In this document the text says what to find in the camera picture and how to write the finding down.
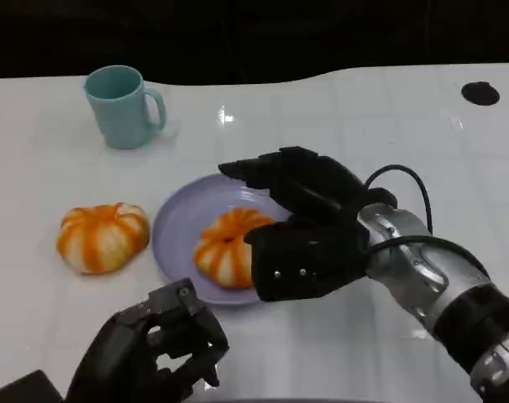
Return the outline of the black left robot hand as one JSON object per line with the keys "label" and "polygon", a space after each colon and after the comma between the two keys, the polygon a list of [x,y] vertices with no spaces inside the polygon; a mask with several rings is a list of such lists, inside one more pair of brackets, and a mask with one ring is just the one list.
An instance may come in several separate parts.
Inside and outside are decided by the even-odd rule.
{"label": "black left robot hand", "polygon": [[164,285],[146,301],[112,315],[81,360],[68,402],[182,402],[229,349],[218,319],[189,279]]}

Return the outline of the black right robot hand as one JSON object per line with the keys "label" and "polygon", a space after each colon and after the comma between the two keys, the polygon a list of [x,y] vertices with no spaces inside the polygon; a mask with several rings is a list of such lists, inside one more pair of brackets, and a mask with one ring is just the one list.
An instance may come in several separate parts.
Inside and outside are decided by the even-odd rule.
{"label": "black right robot hand", "polygon": [[268,191],[290,213],[244,236],[262,301],[319,298],[364,277],[360,261],[369,234],[357,221],[357,201],[365,189],[338,161],[294,146],[218,169],[251,189]]}

